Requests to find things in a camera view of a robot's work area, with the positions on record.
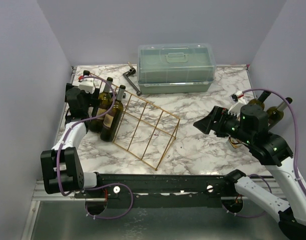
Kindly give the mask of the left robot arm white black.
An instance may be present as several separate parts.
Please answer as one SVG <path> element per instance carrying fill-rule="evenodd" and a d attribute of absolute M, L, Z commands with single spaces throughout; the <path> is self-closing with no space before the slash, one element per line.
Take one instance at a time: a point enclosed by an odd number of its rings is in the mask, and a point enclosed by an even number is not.
<path fill-rule="evenodd" d="M 103 193 L 104 186 L 98 182 L 98 174 L 84 172 L 77 153 L 89 129 L 90 121 L 83 120 L 90 117 L 88 109 L 91 97 L 91 93 L 71 83 L 66 85 L 65 102 L 70 114 L 65 117 L 65 131 L 51 150 L 41 153 L 44 188 L 48 194 L 60 192 L 58 181 L 61 182 L 64 193 L 86 189 L 94 198 Z"/>

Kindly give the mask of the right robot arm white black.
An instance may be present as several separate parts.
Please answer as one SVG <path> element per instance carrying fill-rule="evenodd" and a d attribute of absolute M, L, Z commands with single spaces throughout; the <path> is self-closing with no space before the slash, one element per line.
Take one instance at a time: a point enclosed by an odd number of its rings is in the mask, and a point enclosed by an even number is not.
<path fill-rule="evenodd" d="M 271 173 L 286 199 L 274 196 L 239 170 L 224 176 L 223 191 L 252 200 L 277 221 L 288 239 L 306 240 L 306 195 L 301 188 L 304 181 L 295 174 L 293 152 L 286 140 L 268 131 L 267 113 L 258 105 L 246 104 L 238 120 L 228 109 L 215 106 L 193 125 L 204 134 L 214 131 L 217 137 L 230 136 L 244 143 Z"/>

